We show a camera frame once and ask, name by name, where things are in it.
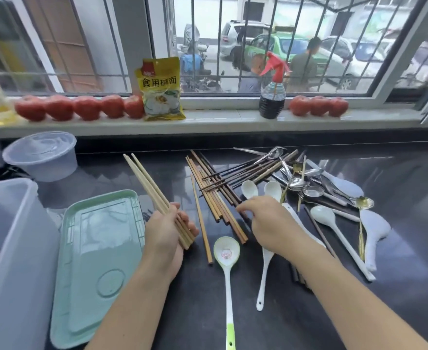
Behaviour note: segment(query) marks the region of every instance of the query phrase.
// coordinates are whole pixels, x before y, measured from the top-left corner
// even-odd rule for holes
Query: green taxi
[[[273,32],[271,33],[269,41],[269,51],[275,53],[282,60],[287,59],[287,52],[289,51],[290,42],[292,41],[292,32]],[[266,46],[268,42],[268,35],[258,35],[249,44],[245,46],[244,63],[246,68],[251,69],[251,59],[256,54],[264,54],[266,52]],[[290,51],[289,63],[292,58],[297,55],[304,53],[308,46],[309,39],[298,34],[295,34],[292,43],[292,49]],[[328,62],[328,58],[319,52],[313,55],[313,58],[318,63],[317,76],[322,76],[324,68]],[[311,86],[318,86],[321,82],[320,78],[310,79]]]

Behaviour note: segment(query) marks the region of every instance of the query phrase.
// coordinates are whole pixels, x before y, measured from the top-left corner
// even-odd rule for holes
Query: red tomato
[[[326,114],[329,111],[329,108],[330,108],[329,102],[330,102],[329,99],[324,98],[323,96],[313,97],[310,100],[311,115],[314,115],[316,117],[322,117],[324,114]]]
[[[44,101],[35,96],[24,96],[22,99],[15,101],[15,111],[30,121],[42,121],[45,119]]]
[[[290,111],[297,117],[304,117],[311,109],[310,99],[305,96],[296,96],[290,101]]]
[[[67,121],[73,117],[73,101],[68,97],[54,95],[44,101],[45,111],[57,121]]]
[[[331,108],[329,109],[329,115],[331,117],[340,117],[348,109],[348,102],[340,97],[334,97],[329,101]]]
[[[105,96],[100,101],[102,111],[112,119],[124,116],[124,100],[119,95]]]
[[[100,100],[92,96],[80,96],[74,99],[73,109],[83,120],[97,120],[100,117]]]
[[[143,98],[137,95],[125,99],[125,112],[133,119],[141,119],[144,117]]]

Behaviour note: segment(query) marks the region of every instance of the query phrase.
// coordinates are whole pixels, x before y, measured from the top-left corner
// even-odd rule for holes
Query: window sill
[[[349,110],[341,118],[295,117],[284,110],[276,120],[264,119],[258,111],[185,111],[187,118],[180,121],[145,122],[127,117],[102,118],[85,122],[77,117],[68,122],[51,119],[40,123],[21,121],[16,125],[0,127],[0,139],[18,138],[36,132],[61,130],[75,136],[192,134],[218,132],[265,131],[327,131],[375,130],[415,128],[420,126],[422,115],[411,109]]]

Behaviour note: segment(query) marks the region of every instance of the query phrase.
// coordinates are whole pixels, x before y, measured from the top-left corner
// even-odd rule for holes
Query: light green tray
[[[71,205],[62,222],[50,340],[89,341],[141,260],[144,220],[133,190]]]

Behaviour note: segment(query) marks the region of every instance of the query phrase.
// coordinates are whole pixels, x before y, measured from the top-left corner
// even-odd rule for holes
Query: spray bottle
[[[289,71],[289,67],[284,60],[274,53],[268,51],[266,55],[269,60],[261,76],[269,70],[275,70],[275,74],[272,77],[272,82],[261,91],[259,113],[266,119],[275,119],[284,108],[285,88],[282,81],[284,79],[284,71]]]

